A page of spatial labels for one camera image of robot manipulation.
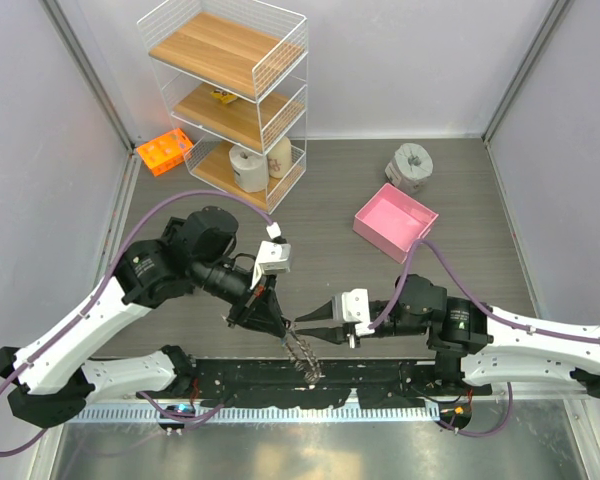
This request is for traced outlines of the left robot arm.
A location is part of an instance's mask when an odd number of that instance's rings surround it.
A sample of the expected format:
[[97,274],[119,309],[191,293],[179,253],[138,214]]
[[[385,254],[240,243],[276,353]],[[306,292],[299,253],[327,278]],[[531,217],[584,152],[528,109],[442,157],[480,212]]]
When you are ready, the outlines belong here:
[[195,369],[177,346],[123,360],[93,354],[118,332],[168,300],[201,289],[227,302],[227,321],[278,338],[288,327],[275,294],[276,277],[290,269],[291,247],[277,225],[260,244],[251,269],[230,258],[238,221],[208,206],[173,217],[158,239],[132,243],[110,280],[102,280],[74,311],[25,348],[0,349],[0,375],[8,377],[71,320],[79,323],[14,379],[12,414],[40,428],[60,425],[87,405],[135,392],[180,398],[193,389]]

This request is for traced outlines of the metal keyring disc with rings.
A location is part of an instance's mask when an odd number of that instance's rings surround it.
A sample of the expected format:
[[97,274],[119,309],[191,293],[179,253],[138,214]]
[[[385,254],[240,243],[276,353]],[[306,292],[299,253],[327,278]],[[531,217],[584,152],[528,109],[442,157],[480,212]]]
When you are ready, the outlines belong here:
[[294,368],[303,374],[309,386],[316,385],[322,375],[320,362],[307,341],[300,338],[293,329],[288,329],[282,339],[282,346]]

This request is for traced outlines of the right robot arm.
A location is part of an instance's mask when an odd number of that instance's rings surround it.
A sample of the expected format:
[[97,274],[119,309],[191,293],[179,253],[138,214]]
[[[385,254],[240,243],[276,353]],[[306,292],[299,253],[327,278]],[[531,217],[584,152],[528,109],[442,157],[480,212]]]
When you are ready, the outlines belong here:
[[435,352],[435,387],[453,394],[466,386],[554,383],[578,386],[600,399],[600,325],[525,317],[487,303],[453,297],[417,274],[397,280],[388,301],[364,289],[334,296],[301,321],[333,320],[305,335],[352,348],[363,338],[423,336]]

